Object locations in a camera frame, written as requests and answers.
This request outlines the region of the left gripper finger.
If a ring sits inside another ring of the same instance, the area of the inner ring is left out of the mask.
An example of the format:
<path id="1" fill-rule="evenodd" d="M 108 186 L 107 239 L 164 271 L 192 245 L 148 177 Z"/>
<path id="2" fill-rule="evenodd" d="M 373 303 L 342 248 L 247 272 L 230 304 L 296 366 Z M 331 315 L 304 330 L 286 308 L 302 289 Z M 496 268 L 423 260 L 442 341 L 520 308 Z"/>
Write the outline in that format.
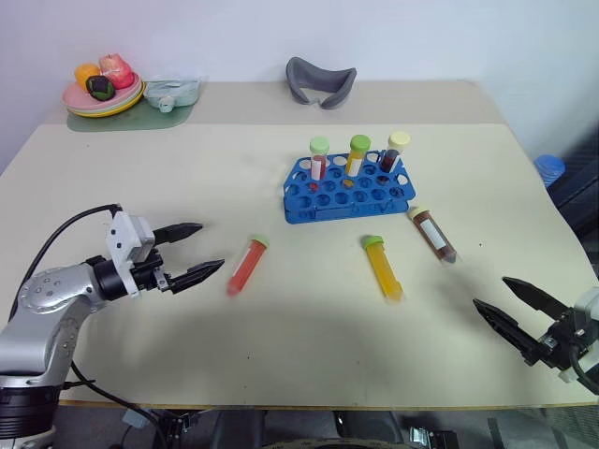
<path id="1" fill-rule="evenodd" d="M 173 295 L 175 295 L 199 283 L 206 281 L 224 263 L 224 259 L 203 262 L 194 267 L 189 268 L 182 275 L 170 278 L 168 281 L 170 292 Z"/>
<path id="2" fill-rule="evenodd" d="M 199 223 L 180 223 L 167 225 L 153 231 L 154 245 L 174 243 L 187 239 L 203 228 Z"/>

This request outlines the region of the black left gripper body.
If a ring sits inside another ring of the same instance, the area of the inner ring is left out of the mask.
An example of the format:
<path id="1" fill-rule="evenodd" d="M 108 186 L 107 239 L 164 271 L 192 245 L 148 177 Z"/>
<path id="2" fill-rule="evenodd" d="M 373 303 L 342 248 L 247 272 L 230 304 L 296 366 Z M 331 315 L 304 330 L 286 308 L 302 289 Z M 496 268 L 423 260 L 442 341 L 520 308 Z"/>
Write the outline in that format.
<path id="1" fill-rule="evenodd" d="M 158 289 L 161 292 L 171 289 L 170 275 L 164 271 L 164 260 L 158 251 L 150 251 L 148 257 L 135 263 L 131 274 L 139 290 Z"/>

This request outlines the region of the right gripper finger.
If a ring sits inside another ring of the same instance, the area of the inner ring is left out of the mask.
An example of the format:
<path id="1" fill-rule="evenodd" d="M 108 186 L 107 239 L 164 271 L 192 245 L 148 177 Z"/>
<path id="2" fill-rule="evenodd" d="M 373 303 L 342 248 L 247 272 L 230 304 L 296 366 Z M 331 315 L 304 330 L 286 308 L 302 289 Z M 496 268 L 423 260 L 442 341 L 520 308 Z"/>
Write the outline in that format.
<path id="1" fill-rule="evenodd" d="M 512 277 L 502 277 L 502 281 L 517 298 L 554 321 L 561 319 L 569 310 L 559 300 L 529 282 Z"/>
<path id="2" fill-rule="evenodd" d="M 538 341 L 523 331 L 516 320 L 480 299 L 474 298 L 473 303 L 489 326 L 514 346 L 525 360 L 538 359 Z"/>

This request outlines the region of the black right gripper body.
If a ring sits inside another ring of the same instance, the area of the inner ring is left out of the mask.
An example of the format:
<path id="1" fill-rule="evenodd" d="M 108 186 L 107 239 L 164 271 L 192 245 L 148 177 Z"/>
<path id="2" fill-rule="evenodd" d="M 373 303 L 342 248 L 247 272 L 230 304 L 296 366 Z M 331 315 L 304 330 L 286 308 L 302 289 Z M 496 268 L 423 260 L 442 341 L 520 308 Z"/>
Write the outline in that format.
<path id="1" fill-rule="evenodd" d="M 598 370 L 598 321 L 576 309 L 562 313 L 524 360 L 529 366 L 541 361 L 550 368 L 567 371 L 574 369 L 571 349 L 575 350 L 577 362 L 585 373 Z"/>

